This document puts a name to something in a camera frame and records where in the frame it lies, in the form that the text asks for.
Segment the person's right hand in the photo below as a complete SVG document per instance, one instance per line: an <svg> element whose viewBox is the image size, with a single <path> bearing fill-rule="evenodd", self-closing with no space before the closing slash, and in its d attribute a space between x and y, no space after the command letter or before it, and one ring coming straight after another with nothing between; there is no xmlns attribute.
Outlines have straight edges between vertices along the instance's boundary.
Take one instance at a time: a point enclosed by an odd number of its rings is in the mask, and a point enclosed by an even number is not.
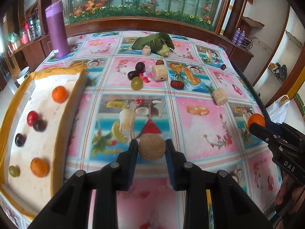
<svg viewBox="0 0 305 229"><path fill-rule="evenodd" d="M304 226L304 185L285 175L275 197L274 228L302 228Z"/></svg>

